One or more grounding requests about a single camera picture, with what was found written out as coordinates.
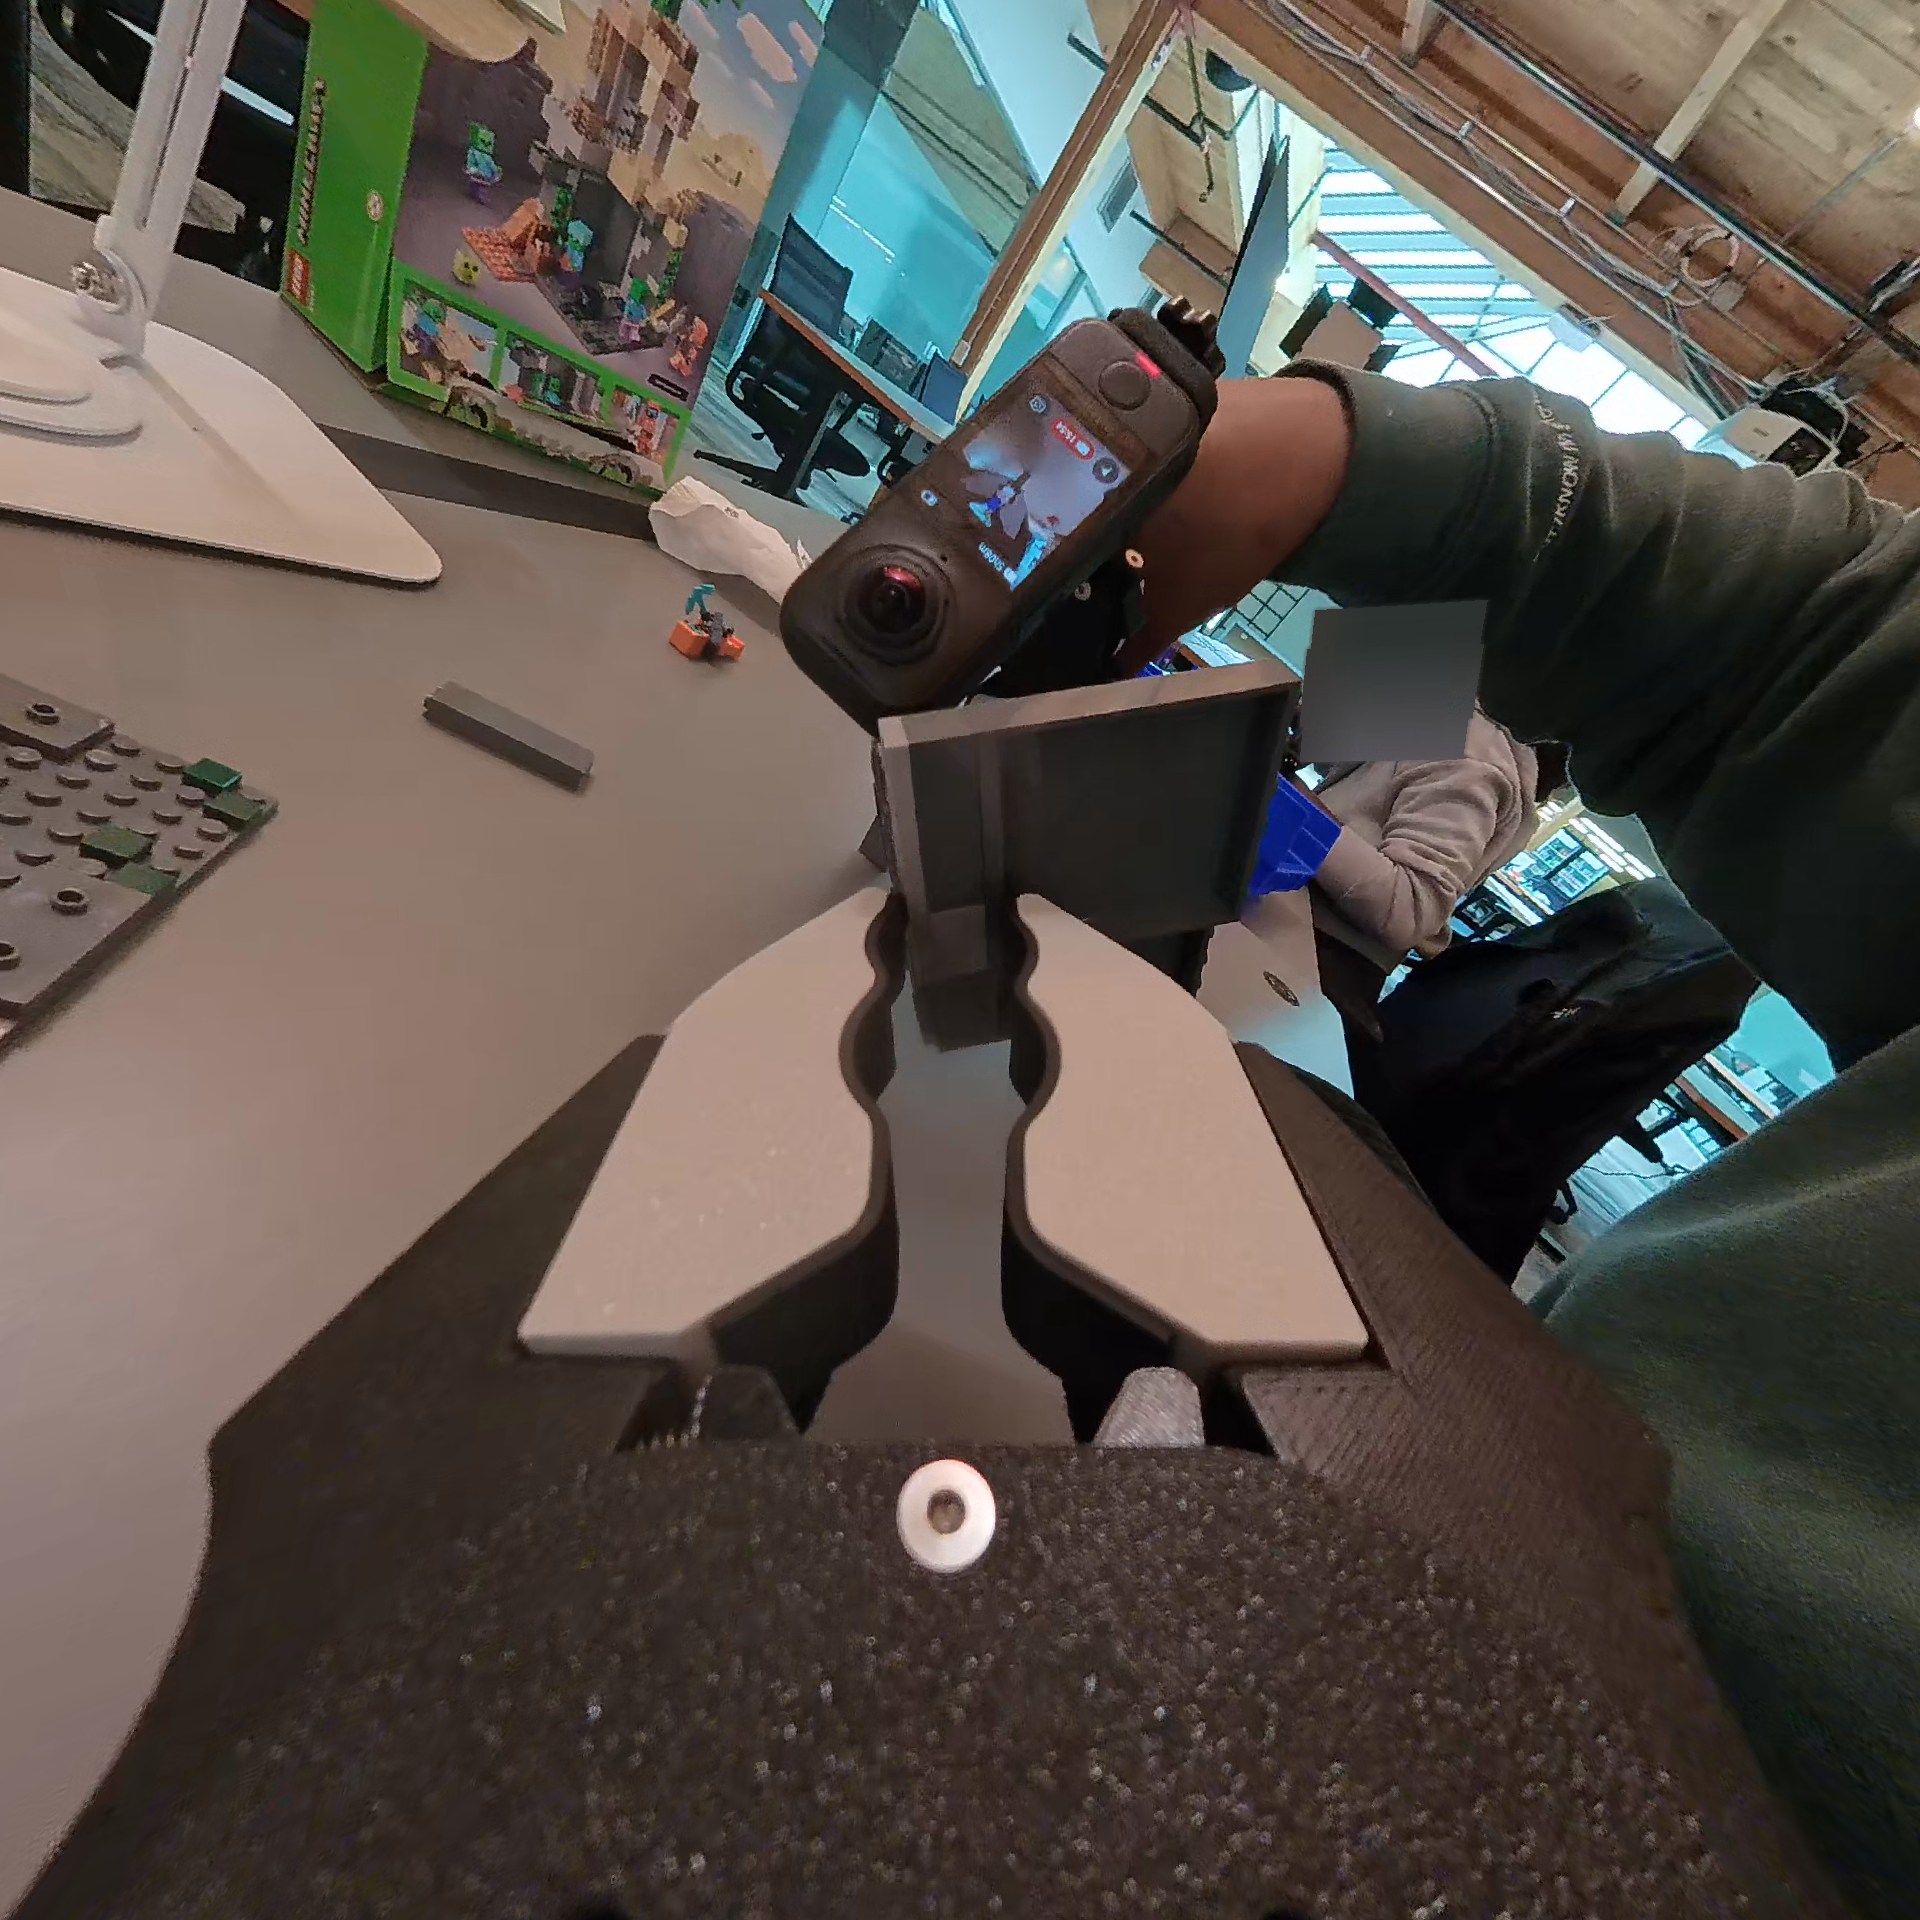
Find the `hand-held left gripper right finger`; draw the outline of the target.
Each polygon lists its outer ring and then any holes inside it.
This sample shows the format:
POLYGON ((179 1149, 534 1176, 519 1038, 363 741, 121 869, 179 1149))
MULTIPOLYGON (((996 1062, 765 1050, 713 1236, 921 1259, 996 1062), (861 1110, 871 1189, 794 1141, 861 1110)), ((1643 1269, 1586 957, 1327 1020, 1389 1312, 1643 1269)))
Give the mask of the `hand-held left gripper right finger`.
POLYGON ((1027 1271, 1179 1365, 1357 1360, 1367 1326, 1227 1028, 1055 903, 1014 915, 1041 1039, 1005 1175, 1027 1271))

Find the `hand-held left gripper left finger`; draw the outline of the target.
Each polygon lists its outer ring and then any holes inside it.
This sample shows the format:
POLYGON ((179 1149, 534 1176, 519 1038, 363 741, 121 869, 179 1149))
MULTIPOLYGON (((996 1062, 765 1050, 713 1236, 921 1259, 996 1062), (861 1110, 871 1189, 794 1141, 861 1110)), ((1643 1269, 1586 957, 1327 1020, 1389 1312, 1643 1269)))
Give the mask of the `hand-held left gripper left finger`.
POLYGON ((546 1358, 717 1358, 747 1309, 881 1199, 849 1053, 895 995, 893 893, 853 893, 721 975, 665 1031, 519 1320, 546 1358))

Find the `grey toy brick wall assembly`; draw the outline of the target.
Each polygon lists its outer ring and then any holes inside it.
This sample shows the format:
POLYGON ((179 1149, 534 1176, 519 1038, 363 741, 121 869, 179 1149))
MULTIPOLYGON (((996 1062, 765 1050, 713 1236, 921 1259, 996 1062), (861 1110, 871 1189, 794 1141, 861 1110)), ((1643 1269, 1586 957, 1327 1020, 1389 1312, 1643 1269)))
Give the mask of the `grey toy brick wall assembly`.
POLYGON ((1268 658, 882 717, 875 805, 923 1039, 1010 1038, 1021 895, 1196 992, 1242 912, 1300 693, 1268 658))

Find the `person's right forearm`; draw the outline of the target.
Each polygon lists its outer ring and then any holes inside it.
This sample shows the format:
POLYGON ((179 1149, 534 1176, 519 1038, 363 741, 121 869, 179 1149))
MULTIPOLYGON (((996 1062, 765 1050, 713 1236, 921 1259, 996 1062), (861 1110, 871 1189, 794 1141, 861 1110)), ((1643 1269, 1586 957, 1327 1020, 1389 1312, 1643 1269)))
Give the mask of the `person's right forearm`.
POLYGON ((1570 747, 1821 1038, 1915 1078, 1918 525, 1845 470, 1618 437, 1522 379, 1297 367, 1351 432, 1283 575, 1347 607, 1482 602, 1478 702, 1570 747))

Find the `person's right hand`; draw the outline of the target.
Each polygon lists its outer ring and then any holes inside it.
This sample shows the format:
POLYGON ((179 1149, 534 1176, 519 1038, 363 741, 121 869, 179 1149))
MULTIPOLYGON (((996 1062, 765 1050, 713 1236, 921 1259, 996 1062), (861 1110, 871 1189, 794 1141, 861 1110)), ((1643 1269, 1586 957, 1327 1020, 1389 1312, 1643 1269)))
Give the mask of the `person's right hand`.
POLYGON ((1349 407, 1324 376, 1220 384, 1187 477, 1142 525, 1142 626, 1123 676, 1274 579, 1333 512, 1351 452, 1349 407))

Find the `white crumpled paper bag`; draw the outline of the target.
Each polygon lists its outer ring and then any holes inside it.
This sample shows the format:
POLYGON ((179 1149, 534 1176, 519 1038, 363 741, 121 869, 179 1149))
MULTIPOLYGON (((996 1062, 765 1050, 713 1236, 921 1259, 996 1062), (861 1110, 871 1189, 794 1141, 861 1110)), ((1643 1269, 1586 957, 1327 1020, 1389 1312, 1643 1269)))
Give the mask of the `white crumpled paper bag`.
POLYGON ((785 540, 775 525, 698 477, 669 484, 646 517, 667 557, 698 570, 707 581, 743 581, 775 604, 813 560, 804 541, 785 540))

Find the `black office chair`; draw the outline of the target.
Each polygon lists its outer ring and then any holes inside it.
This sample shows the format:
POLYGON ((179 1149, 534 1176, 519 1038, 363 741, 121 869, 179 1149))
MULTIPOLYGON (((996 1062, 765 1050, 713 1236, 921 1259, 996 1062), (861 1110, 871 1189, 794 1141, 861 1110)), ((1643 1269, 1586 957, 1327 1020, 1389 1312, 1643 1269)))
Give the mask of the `black office chair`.
POLYGON ((775 452, 775 467, 734 467, 758 492, 797 498, 817 470, 874 474, 844 420, 866 405, 878 419, 889 413, 828 355, 838 344, 850 282, 850 270, 785 220, 754 322, 726 372, 730 400, 775 452))

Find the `long grey toy brick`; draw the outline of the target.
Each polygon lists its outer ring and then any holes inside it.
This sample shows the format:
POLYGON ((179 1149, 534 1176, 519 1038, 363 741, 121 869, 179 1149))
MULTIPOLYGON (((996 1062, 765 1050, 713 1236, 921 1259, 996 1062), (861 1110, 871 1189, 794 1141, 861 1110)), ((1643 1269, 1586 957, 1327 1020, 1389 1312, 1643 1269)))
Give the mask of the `long grey toy brick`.
POLYGON ((493 759, 572 794, 591 776, 591 749, 463 684, 446 680, 429 690, 422 696, 422 717, 493 759))

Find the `blue bin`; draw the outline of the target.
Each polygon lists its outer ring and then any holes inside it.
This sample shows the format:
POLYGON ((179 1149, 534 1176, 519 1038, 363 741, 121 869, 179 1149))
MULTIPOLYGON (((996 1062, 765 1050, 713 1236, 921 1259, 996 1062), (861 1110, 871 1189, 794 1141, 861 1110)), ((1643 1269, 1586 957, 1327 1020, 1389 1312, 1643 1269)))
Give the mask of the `blue bin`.
POLYGON ((1279 776, 1263 813, 1244 901, 1302 892, 1326 867, 1342 832, 1309 788, 1279 776))

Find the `black bag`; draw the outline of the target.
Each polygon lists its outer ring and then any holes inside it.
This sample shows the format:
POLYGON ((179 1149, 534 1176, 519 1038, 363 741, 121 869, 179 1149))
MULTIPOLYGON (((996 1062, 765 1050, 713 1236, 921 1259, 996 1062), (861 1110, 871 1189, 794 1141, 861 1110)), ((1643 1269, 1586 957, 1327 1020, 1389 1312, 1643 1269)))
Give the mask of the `black bag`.
POLYGON ((1570 1175, 1727 1039, 1758 987, 1669 879, 1635 879, 1413 967, 1351 1055, 1354 1095, 1510 1283, 1570 1175))

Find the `green toy brick set box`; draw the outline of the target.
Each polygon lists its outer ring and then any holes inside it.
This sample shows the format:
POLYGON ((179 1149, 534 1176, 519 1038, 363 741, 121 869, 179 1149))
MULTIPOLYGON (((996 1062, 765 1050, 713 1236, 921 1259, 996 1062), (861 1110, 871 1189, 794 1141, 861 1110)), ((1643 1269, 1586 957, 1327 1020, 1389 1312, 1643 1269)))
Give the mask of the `green toy brick set box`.
POLYGON ((644 498, 828 5, 321 2, 279 293, 361 374, 644 498))

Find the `black monitor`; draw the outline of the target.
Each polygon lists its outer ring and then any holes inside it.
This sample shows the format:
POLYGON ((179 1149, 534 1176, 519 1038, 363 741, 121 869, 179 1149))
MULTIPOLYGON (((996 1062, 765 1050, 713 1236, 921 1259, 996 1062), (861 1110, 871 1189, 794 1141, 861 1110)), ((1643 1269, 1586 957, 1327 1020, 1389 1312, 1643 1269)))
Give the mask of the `black monitor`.
POLYGON ((1257 333, 1290 261, 1290 138, 1263 151, 1227 293, 1217 314, 1220 376, 1246 376, 1257 333))

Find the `person's green sweater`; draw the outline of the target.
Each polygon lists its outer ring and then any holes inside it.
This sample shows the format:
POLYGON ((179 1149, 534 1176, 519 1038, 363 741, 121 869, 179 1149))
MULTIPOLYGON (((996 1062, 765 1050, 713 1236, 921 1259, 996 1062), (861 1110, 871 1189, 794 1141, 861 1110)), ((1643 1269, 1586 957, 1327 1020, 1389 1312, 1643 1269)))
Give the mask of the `person's green sweater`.
POLYGON ((1858 1915, 1915 1915, 1915 1031, 1532 1304, 1671 1456, 1676 1583, 1772 1789, 1858 1915))

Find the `grey and green brick build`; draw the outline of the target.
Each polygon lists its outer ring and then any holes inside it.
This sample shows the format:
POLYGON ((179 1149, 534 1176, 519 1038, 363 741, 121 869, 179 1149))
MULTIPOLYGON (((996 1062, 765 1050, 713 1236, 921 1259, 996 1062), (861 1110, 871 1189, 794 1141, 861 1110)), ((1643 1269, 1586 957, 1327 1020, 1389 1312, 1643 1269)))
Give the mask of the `grey and green brick build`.
POLYGON ((219 759, 2 676, 2 1050, 259 838, 279 805, 219 759))

